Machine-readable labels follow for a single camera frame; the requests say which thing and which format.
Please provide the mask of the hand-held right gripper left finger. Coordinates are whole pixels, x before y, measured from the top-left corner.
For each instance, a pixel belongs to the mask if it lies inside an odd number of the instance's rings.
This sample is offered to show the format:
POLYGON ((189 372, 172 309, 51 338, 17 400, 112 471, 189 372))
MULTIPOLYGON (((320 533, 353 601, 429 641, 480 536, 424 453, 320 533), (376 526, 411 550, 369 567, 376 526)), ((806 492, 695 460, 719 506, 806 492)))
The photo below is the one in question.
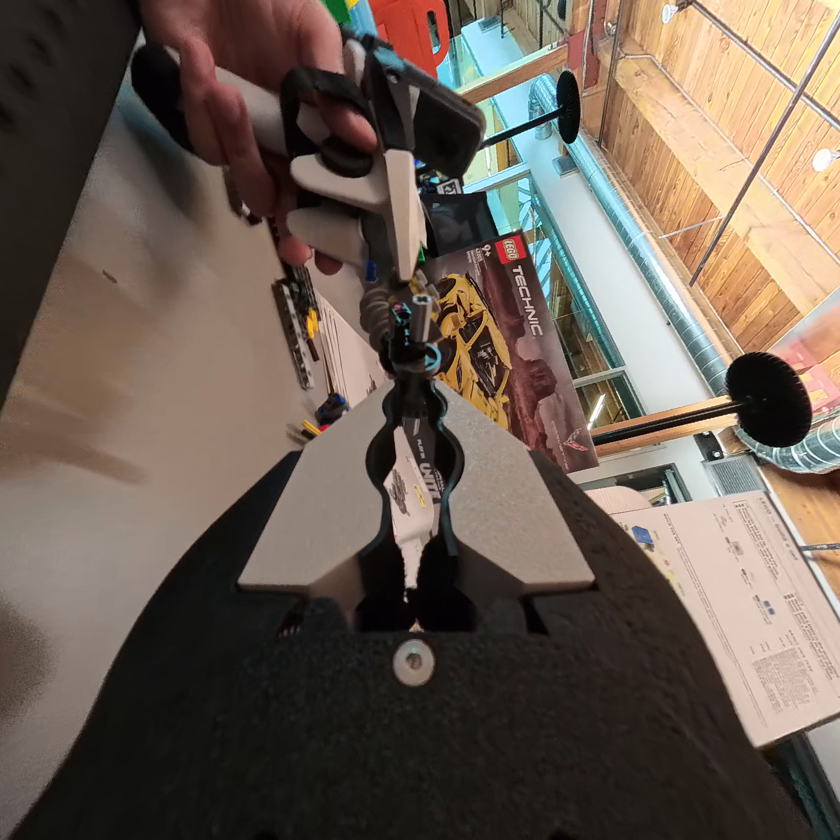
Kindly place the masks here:
POLYGON ((366 596, 401 593, 403 557, 391 501, 369 451, 393 425, 385 413, 394 384, 382 384, 300 453, 278 502, 238 578, 248 591, 356 607, 366 596))

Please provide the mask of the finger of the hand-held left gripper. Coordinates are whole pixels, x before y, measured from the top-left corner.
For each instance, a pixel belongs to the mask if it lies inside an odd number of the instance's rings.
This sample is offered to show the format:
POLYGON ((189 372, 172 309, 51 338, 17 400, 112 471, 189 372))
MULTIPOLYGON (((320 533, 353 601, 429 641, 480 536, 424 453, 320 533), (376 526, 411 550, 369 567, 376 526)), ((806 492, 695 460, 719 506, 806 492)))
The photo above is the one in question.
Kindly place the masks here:
POLYGON ((414 158, 407 150, 384 154, 389 204, 384 214, 392 261, 401 282, 409 282, 426 244, 424 208, 417 191, 414 158))

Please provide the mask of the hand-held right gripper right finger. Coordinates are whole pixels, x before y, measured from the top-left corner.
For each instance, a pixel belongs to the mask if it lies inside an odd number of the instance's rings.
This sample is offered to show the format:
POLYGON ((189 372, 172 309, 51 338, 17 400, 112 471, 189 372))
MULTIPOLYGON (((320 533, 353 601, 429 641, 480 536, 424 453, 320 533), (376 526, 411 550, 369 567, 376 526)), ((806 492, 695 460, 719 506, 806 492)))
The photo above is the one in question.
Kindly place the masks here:
POLYGON ((590 589, 595 576, 533 452, 446 385, 429 408, 448 470, 429 544, 429 594, 475 607, 590 589))

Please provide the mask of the grey lego engine assembly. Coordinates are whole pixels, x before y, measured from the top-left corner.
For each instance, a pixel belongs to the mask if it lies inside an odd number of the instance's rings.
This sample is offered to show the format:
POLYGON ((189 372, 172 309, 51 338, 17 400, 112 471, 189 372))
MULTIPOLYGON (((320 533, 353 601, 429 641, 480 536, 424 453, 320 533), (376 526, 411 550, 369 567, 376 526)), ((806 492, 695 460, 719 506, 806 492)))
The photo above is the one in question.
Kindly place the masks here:
POLYGON ((392 305, 410 303, 417 295, 432 299, 432 312, 440 311, 436 286, 417 269, 409 281, 399 280, 391 269, 379 268, 369 259, 364 268, 363 294, 360 300, 360 326, 377 353, 383 352, 391 333, 392 305))

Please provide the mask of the black yellow lego chassis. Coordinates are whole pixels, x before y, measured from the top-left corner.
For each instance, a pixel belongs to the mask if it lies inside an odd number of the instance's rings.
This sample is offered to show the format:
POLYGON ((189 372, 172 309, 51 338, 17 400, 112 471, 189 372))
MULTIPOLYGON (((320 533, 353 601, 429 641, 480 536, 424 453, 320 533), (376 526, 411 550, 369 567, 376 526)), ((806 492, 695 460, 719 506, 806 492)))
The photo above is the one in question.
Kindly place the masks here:
POLYGON ((315 410, 311 418, 287 426, 287 439, 295 446, 304 447, 324 434, 350 410, 350 405, 339 393, 333 392, 315 410))

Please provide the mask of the lego set box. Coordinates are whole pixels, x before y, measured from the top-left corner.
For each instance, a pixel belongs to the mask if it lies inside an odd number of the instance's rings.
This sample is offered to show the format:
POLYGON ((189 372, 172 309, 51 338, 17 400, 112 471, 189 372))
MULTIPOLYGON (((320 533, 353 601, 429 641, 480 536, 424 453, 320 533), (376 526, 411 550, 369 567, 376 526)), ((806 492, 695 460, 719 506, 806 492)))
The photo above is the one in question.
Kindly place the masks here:
POLYGON ((589 422, 521 231, 427 258, 440 384, 561 467, 593 469, 589 422))

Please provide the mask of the person's left hand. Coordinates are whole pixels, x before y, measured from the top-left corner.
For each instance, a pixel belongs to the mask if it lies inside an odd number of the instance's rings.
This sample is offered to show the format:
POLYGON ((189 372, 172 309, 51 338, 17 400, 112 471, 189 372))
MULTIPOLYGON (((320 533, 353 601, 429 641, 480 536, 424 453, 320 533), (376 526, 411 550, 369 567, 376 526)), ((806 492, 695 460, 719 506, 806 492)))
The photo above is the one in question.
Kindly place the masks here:
POLYGON ((175 49, 181 61, 185 122, 194 150, 225 166, 251 211, 272 217, 278 256, 292 266, 313 259, 326 276, 342 263, 301 242, 288 229, 297 188, 288 161, 259 150, 245 101, 217 78, 222 67, 278 92, 294 67, 344 73, 340 29, 319 1, 141 1, 144 33, 175 49))

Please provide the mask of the red plastic bin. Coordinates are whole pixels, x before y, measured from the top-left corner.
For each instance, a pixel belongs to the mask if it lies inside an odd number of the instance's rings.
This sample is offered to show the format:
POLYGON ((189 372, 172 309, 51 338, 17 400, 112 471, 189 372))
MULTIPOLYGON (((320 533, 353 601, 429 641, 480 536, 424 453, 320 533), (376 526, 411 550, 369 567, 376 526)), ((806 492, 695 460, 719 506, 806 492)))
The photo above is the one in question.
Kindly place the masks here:
POLYGON ((433 78, 450 46, 444 1, 370 1, 379 36, 433 78))

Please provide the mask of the white sticker sheet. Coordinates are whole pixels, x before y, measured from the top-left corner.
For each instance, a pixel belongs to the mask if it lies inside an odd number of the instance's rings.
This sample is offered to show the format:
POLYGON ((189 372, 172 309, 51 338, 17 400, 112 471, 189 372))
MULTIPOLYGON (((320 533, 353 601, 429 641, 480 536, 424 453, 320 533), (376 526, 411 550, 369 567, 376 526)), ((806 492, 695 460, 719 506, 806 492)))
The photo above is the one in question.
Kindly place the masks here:
POLYGON ((385 488, 391 500, 395 542, 406 564, 419 565, 432 537, 434 502, 411 454, 395 457, 385 488))

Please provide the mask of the black round-base stand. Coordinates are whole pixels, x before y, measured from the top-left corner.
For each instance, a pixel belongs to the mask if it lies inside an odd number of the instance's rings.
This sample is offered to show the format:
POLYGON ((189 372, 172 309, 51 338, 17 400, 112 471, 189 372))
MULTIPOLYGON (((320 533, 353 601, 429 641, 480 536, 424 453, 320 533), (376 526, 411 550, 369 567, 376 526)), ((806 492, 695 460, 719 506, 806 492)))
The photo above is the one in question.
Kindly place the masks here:
POLYGON ((773 448, 798 445, 809 434, 813 414, 808 392, 782 358, 744 353, 726 369, 724 385, 723 396, 602 427, 593 435, 593 445, 606 449, 649 436, 666 440, 667 433, 725 417, 735 417, 753 441, 773 448))
POLYGON ((480 150, 512 140, 529 131, 546 139, 551 130, 556 130, 560 140, 570 145, 577 140, 581 129, 581 91, 571 69, 563 69, 557 79, 548 73, 536 77, 528 93, 528 114, 526 122, 492 134, 484 139, 480 150))

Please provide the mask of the open instruction booklet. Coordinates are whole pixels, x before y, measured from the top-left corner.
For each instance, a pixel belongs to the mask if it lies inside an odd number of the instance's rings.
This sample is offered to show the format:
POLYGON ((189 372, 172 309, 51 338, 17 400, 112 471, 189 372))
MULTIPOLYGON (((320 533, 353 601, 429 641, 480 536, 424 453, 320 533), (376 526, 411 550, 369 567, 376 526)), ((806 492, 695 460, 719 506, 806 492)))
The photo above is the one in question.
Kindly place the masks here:
POLYGON ((331 392, 349 408, 360 405, 387 382, 379 356, 325 300, 319 300, 319 330, 331 392))

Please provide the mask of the light grey holed beam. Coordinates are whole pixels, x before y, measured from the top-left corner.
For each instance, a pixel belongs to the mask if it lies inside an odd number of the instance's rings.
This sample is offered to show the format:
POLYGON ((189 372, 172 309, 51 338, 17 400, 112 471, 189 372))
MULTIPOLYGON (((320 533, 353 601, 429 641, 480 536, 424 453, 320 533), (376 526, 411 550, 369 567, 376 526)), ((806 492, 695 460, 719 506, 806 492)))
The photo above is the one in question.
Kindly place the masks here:
POLYGON ((306 267, 285 261, 280 267, 282 277, 272 283, 272 296, 299 386, 310 391, 315 386, 312 366, 320 361, 315 343, 320 329, 316 293, 306 267))

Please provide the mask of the clipboard with instruction sheet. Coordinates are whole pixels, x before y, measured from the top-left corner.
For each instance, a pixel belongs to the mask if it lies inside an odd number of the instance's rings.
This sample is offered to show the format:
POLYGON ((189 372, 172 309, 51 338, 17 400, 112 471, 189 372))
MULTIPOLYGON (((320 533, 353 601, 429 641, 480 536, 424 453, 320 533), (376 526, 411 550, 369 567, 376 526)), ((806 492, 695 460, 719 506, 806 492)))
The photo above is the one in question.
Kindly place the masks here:
POLYGON ((621 486, 586 495, 668 580, 754 746, 838 719, 838 602, 766 492, 661 507, 621 486))

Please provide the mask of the silver air duct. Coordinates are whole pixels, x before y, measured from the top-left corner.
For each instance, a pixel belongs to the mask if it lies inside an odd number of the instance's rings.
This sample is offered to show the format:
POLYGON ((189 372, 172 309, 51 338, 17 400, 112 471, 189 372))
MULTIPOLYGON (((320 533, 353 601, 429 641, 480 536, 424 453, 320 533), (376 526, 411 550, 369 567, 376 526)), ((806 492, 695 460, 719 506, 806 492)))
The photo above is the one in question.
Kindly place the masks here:
MULTIPOLYGON (((725 361, 721 340, 693 301, 687 284, 667 261, 664 250, 655 244, 644 220, 627 203, 627 190, 586 132, 581 130, 567 147, 701 379, 713 395, 721 396, 729 362, 725 361)), ((790 447, 759 444, 747 433, 744 423, 737 435, 754 454, 780 469, 824 475, 839 468, 838 415, 817 422, 799 444, 790 447)))

